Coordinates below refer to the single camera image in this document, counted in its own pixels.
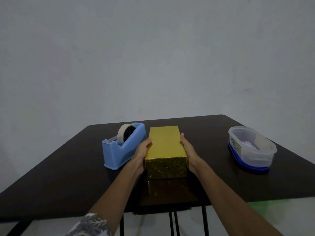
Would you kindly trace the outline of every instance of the patterned sleeve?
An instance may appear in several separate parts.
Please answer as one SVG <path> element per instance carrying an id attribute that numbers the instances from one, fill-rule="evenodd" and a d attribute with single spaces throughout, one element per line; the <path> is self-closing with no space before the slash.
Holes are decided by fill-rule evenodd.
<path id="1" fill-rule="evenodd" d="M 97 214 L 87 214 L 66 236 L 111 236 L 107 220 Z"/>

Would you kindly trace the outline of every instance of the table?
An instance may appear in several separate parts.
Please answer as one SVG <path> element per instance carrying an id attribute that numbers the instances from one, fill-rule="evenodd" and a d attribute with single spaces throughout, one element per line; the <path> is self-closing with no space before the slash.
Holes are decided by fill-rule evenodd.
<path id="1" fill-rule="evenodd" d="M 138 121 L 150 127 L 178 125 L 215 173 L 246 202 L 315 196 L 315 165 L 277 145 L 268 174 L 240 169 L 227 146 L 240 123 L 225 115 Z M 120 170 L 104 167 L 102 140 L 123 123 L 90 125 L 0 194 L 0 222 L 83 216 Z M 210 205 L 197 178 L 148 181 L 142 175 L 125 212 L 176 212 Z"/>

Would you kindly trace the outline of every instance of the wall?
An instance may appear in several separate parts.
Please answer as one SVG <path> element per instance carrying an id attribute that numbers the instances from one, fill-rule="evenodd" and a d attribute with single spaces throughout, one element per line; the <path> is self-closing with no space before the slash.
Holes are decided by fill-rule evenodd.
<path id="1" fill-rule="evenodd" d="M 315 163 L 314 0 L 1 0 L 0 191 L 90 124 L 226 114 Z"/>

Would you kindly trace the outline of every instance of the gold wrapping paper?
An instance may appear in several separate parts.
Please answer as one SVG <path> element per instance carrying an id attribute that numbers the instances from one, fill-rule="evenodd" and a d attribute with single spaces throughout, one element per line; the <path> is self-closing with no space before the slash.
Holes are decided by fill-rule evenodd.
<path id="1" fill-rule="evenodd" d="M 178 126 L 151 127 L 144 158 L 148 179 L 187 177 L 187 155 L 180 141 Z"/>

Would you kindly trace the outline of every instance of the tape dispenser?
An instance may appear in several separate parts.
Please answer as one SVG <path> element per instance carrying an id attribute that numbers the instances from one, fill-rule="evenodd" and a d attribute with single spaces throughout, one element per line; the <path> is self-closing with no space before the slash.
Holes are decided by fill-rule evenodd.
<path id="1" fill-rule="evenodd" d="M 137 146 L 147 138 L 143 123 L 124 124 L 117 136 L 102 141 L 104 166 L 117 170 L 134 155 Z"/>

